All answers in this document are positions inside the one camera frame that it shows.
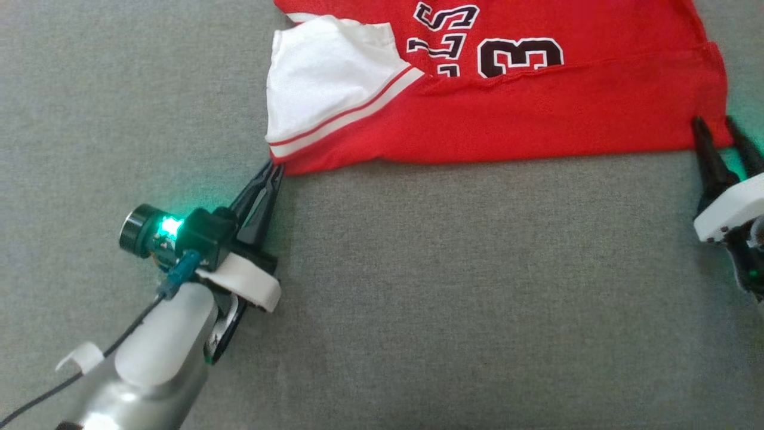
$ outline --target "basketball jersey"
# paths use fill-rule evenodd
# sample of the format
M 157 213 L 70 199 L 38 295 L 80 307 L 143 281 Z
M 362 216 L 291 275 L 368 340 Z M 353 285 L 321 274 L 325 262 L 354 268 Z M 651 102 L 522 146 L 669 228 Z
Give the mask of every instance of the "basketball jersey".
M 722 144 L 727 78 L 691 0 L 276 0 L 271 157 L 507 161 Z

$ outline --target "gray fabric surface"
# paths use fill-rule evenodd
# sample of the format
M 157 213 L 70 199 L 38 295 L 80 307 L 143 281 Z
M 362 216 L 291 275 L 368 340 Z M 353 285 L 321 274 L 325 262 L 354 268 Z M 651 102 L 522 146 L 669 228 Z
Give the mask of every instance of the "gray fabric surface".
M 761 139 L 761 2 L 698 8 Z M 238 0 L 0 11 L 5 415 L 152 298 L 154 269 L 117 250 L 125 214 L 227 203 L 267 159 L 287 20 Z M 694 236 L 699 190 L 689 152 L 291 178 L 282 302 L 246 315 L 183 428 L 764 428 L 764 321 Z M 9 428 L 55 427 L 77 390 Z

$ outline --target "white plastic mount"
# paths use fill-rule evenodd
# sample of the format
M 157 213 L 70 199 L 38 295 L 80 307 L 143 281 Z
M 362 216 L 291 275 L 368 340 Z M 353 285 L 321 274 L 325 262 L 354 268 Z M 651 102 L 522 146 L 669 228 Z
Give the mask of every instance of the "white plastic mount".
M 721 242 L 727 231 L 764 215 L 764 173 L 724 191 L 695 218 L 703 242 Z
M 268 312 L 274 311 L 281 298 L 278 279 L 233 252 L 216 271 L 197 269 L 196 274 Z
M 56 371 L 58 372 L 64 364 L 73 361 L 85 375 L 98 366 L 103 358 L 103 352 L 93 342 L 85 342 L 64 357 L 56 366 Z

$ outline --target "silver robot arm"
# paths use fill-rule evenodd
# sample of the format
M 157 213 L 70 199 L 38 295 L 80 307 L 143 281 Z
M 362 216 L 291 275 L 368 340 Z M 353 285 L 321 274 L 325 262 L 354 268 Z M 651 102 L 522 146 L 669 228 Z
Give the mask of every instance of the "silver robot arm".
M 58 428 L 180 428 L 207 380 L 206 345 L 217 317 L 209 288 L 183 284 L 83 377 L 82 397 Z

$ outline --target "blue connector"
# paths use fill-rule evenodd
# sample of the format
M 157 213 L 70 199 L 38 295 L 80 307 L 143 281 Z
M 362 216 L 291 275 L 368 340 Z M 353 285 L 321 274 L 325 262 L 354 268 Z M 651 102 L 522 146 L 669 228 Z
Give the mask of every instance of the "blue connector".
M 167 278 L 157 288 L 157 294 L 164 296 L 166 299 L 175 297 L 180 286 L 191 278 L 196 268 L 202 264 L 203 259 L 202 254 L 193 249 L 186 251 L 178 264 L 167 273 Z

